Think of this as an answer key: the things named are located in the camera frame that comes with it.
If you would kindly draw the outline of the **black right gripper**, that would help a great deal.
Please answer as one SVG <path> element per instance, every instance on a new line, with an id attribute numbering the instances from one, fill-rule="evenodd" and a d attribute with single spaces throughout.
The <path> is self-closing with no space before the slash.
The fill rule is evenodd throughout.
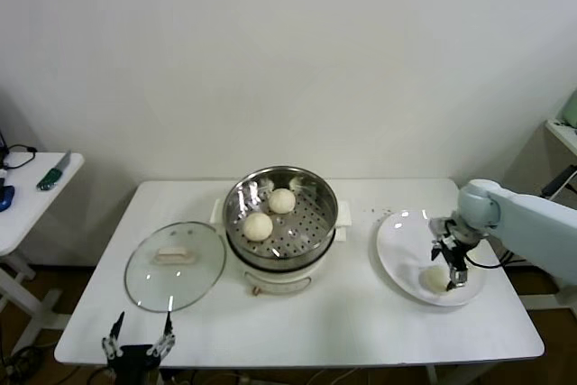
<path id="1" fill-rule="evenodd" d="M 431 260 L 434 261 L 440 254 L 449 265 L 449 281 L 446 291 L 464 287 L 468 280 L 468 268 L 465 256 L 472 248 L 470 244 L 456 240 L 451 234 L 439 234 L 437 243 L 433 243 Z"/>

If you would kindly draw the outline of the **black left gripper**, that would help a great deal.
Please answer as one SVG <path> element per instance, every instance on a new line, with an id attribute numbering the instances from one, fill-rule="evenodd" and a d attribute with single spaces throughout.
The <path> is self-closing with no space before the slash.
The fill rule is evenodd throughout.
<path id="1" fill-rule="evenodd" d="M 118 336 L 124 321 L 124 312 L 114 322 L 101 345 L 106 358 L 113 358 L 107 366 L 114 372 L 115 385 L 147 384 L 148 373 L 160 366 L 160 357 L 167 356 L 176 342 L 170 312 L 167 313 L 163 334 L 154 344 L 118 344 Z"/>

